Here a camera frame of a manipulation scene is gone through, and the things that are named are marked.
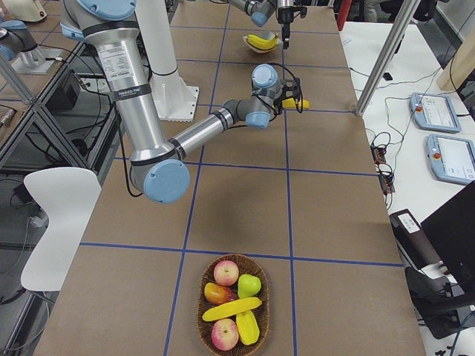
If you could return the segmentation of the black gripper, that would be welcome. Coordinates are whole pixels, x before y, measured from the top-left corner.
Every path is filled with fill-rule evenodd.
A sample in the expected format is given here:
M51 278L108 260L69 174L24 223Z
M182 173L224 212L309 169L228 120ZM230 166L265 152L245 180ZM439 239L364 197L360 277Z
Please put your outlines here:
M297 112L302 112L302 89L299 78L281 79L281 91L273 102L274 115L280 115L283 111L282 102L285 99L293 98Z
M283 49L289 47L289 40L291 36L291 23L296 17L305 18L307 15L307 7L304 5L278 5L277 19L281 25L281 40Z

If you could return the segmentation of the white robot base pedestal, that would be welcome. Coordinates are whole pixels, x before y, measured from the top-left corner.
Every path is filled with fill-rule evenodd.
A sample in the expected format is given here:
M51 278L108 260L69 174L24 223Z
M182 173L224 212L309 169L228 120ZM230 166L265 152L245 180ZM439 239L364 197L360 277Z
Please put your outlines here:
M151 93L161 120L191 122L200 89L180 77L166 3L138 0L135 15L151 68Z

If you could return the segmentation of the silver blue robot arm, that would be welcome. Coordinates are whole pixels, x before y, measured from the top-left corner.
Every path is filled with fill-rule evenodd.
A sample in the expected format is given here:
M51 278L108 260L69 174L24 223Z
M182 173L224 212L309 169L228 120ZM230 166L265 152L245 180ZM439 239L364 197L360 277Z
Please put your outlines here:
M245 122L266 128L290 99L304 106L300 81L282 79L276 64L252 71L252 94L231 99L208 117L167 138L161 121L192 120L199 90L180 77L163 1L63 1L62 32L95 47L132 144L126 170L134 187L152 201L181 198L190 183L184 158Z
M263 27L275 15L281 34L265 31L243 36L244 44L255 54L264 56L279 48L287 49L290 25L295 16L304 17L307 7L301 1L230 1L230 5L249 16L252 22ZM301 80L285 65L261 62L252 71L252 94L248 99L229 100L223 106L237 120L247 125L266 126L285 108L302 113L308 108L301 88Z

